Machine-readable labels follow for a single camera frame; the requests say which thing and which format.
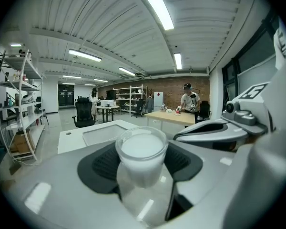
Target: table leg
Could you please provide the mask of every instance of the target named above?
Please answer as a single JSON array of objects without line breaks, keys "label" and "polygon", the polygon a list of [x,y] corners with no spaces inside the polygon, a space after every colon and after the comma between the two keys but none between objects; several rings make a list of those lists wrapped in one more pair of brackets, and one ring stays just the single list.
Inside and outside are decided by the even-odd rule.
[{"label": "table leg", "polygon": [[104,116],[104,109],[102,109],[102,115],[103,115],[103,123],[105,123],[105,116]]},{"label": "table leg", "polygon": [[108,122],[108,109],[106,109],[106,122]]}]

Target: red brick wall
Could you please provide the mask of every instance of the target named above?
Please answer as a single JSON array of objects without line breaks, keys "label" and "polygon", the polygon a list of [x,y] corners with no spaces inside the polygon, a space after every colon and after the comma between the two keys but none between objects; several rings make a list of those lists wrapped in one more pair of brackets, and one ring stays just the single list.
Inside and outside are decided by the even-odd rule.
[{"label": "red brick wall", "polygon": [[202,101],[210,101],[210,81],[208,77],[172,77],[119,83],[116,85],[99,87],[98,97],[103,96],[105,98],[106,91],[112,90],[113,88],[125,88],[129,87],[129,85],[134,87],[141,86],[143,84],[143,86],[148,87],[148,96],[150,89],[152,89],[153,93],[164,92],[165,105],[167,105],[169,108],[175,109],[178,105],[180,105],[181,97],[184,94],[183,85],[185,83],[190,83],[193,88],[200,90],[199,96]]}]

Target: storage rack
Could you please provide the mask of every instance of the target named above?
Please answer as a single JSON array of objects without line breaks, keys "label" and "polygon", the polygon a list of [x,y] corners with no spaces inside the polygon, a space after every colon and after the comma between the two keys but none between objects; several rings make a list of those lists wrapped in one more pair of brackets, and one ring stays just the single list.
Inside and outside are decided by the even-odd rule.
[{"label": "storage rack", "polygon": [[[33,66],[32,61],[29,60],[28,58],[28,55],[29,55],[29,50],[27,51],[25,56],[23,54],[5,55],[5,52],[4,52],[0,60],[0,74],[1,72],[3,72],[7,79],[8,79],[8,75],[4,72],[2,65],[7,64],[9,68],[12,68],[16,71],[20,70],[19,80],[13,81],[13,80],[8,79],[5,82],[0,82],[0,87],[9,87],[9,88],[16,89],[18,92],[18,96],[19,96],[18,106],[5,106],[5,107],[0,108],[0,112],[6,109],[15,109],[15,108],[19,109],[19,119],[15,123],[12,123],[5,128],[2,128],[1,118],[0,118],[0,133],[1,133],[4,145],[13,160],[22,160],[22,159],[28,159],[28,158],[33,157],[37,161],[38,159],[35,155],[35,151],[36,151],[38,140],[42,134],[42,131],[44,130],[44,125],[32,125],[32,124],[36,123],[36,120],[40,119],[41,117],[43,120],[42,83],[43,83],[44,76],[43,74],[40,74],[38,72],[38,69],[36,69]],[[24,73],[26,74],[30,83],[23,80]],[[41,79],[41,89],[32,85],[33,79]],[[26,91],[27,94],[30,94],[33,91],[41,91],[41,101],[28,103],[28,104],[22,104],[22,93],[21,93],[22,91]],[[34,106],[36,104],[41,104],[41,113],[36,114],[34,112]],[[24,107],[27,107],[27,111],[28,111],[28,115],[25,117],[23,117],[23,110],[22,110]],[[31,138],[32,143],[35,146],[35,149],[32,149],[31,144],[29,142],[28,135],[26,133],[26,129],[28,127],[30,127],[30,138]],[[25,137],[26,143],[29,148],[29,152],[25,152],[25,153],[11,152],[10,148],[13,144],[14,137],[18,130],[23,130],[24,137]],[[6,134],[8,131],[13,132],[13,137],[9,144],[8,144],[6,135],[4,135],[4,133]]]},{"label": "storage rack", "polygon": [[120,102],[120,108],[121,111],[128,112],[129,114],[135,113],[136,109],[136,102],[139,99],[136,99],[136,97],[140,96],[141,99],[144,100],[144,107],[146,105],[146,95],[147,95],[147,86],[129,86],[126,88],[114,88],[114,90],[118,91],[116,92],[117,99],[116,101]]}]

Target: floor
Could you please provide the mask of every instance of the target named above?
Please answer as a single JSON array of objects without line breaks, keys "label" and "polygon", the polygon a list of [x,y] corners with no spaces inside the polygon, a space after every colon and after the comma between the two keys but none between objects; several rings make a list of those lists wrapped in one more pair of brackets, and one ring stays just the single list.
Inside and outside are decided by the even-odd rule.
[{"label": "floor", "polygon": [[[49,125],[45,122],[46,127],[42,132],[41,137],[38,141],[36,147],[36,157],[38,158],[38,162],[31,160],[24,161],[25,164],[21,164],[21,168],[15,172],[15,174],[10,175],[9,167],[12,165],[11,158],[6,155],[1,164],[0,164],[0,182],[2,180],[10,180],[13,179],[16,182],[21,179],[22,176],[25,176],[28,172],[35,168],[38,163],[43,162],[44,160],[57,155],[57,146],[59,142],[59,134],[61,131],[67,131],[75,129],[75,125],[72,119],[72,116],[76,115],[76,109],[61,109],[57,114],[49,114],[47,115],[49,120]],[[126,122],[132,123],[138,126],[147,126],[147,118],[146,117],[131,117],[128,113],[117,112],[114,115],[114,120],[124,120]],[[102,114],[97,115],[96,125],[102,123]],[[160,129],[159,121],[151,121],[149,122],[149,126]],[[172,123],[163,123],[163,131],[166,133],[168,139],[172,139],[173,136],[184,129],[184,126],[172,124]]]}]

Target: black cap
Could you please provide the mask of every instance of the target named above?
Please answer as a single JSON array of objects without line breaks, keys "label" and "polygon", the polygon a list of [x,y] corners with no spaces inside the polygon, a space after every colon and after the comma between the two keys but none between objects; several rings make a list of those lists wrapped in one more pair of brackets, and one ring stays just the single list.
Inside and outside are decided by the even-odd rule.
[{"label": "black cap", "polygon": [[186,84],[184,84],[184,86],[183,86],[183,89],[185,89],[185,88],[188,88],[188,89],[190,89],[191,88],[191,84],[189,84],[189,83],[186,83]]}]

